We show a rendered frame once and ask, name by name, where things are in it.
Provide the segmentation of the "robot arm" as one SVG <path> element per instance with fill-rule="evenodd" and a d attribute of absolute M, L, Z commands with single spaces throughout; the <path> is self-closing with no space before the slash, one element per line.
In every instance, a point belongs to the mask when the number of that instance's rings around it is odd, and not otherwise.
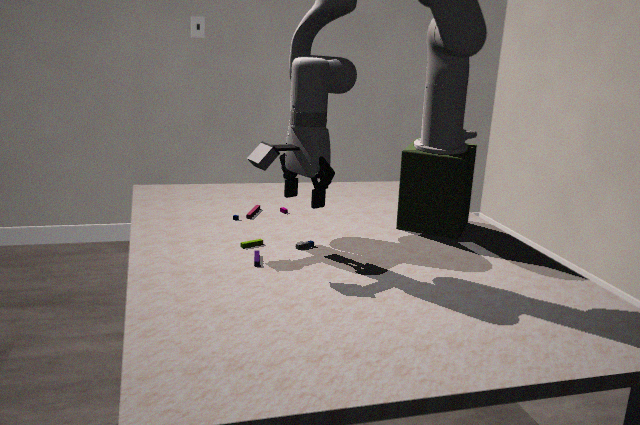
<path fill-rule="evenodd" d="M 418 1 L 427 7 L 430 4 L 434 18 L 427 33 L 422 132 L 414 147 L 434 154 L 464 153 L 468 150 L 465 141 L 477 136 L 476 131 L 463 129 L 463 124 L 469 57 L 484 46 L 485 20 L 478 0 Z M 311 47 L 325 25 L 349 14 L 356 5 L 357 0 L 316 0 L 298 25 L 289 59 L 291 125 L 326 126 L 328 93 L 346 93 L 355 85 L 357 71 L 350 60 L 311 55 Z M 247 159 L 265 171 L 280 154 L 278 151 L 297 150 L 300 147 L 292 144 L 270 145 L 262 141 Z"/>

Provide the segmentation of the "pink rod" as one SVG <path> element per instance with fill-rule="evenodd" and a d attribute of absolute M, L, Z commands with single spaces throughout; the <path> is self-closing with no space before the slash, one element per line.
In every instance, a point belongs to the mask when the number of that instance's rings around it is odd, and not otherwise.
<path fill-rule="evenodd" d="M 260 205 L 256 205 L 252 210 L 250 210 L 247 214 L 246 214 L 246 218 L 250 219 L 257 211 L 260 210 Z"/>

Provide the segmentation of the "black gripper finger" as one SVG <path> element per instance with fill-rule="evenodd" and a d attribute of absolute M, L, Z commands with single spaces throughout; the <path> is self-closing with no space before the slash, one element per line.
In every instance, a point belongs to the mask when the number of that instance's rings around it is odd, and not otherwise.
<path fill-rule="evenodd" d="M 312 199 L 311 199 L 311 208 L 321 208 L 325 206 L 325 196 L 326 189 L 329 184 L 332 182 L 332 179 L 335 175 L 335 171 L 328 164 L 328 162 L 324 159 L 323 156 L 319 158 L 319 172 L 315 174 L 315 177 L 311 178 L 313 186 L 315 189 L 312 189 Z M 325 175 L 324 175 L 324 172 Z M 318 183 L 317 178 L 320 178 L 320 182 Z"/>
<path fill-rule="evenodd" d="M 284 197 L 295 197 L 298 195 L 298 178 L 295 178 L 298 174 L 289 171 L 285 167 L 285 153 L 280 156 L 281 168 L 283 171 L 283 177 L 285 179 Z"/>

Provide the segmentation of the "lime green rod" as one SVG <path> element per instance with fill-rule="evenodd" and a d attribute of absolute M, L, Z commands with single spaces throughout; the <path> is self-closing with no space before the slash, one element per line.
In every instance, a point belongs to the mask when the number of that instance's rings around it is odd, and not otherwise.
<path fill-rule="evenodd" d="M 240 247 L 241 248 L 253 247 L 253 246 L 258 246 L 258 245 L 263 245 L 263 240 L 262 239 L 251 240 L 251 241 L 246 241 L 246 242 L 240 242 Z"/>

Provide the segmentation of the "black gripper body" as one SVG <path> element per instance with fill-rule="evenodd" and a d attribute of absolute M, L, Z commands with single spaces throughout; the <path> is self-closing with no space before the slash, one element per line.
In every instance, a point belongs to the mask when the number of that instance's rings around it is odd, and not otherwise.
<path fill-rule="evenodd" d="M 300 147 L 297 151 L 285 151 L 285 167 L 291 172 L 308 178 L 315 177 L 320 169 L 321 156 L 330 165 L 330 137 L 326 126 L 301 127 L 289 123 L 286 144 Z"/>

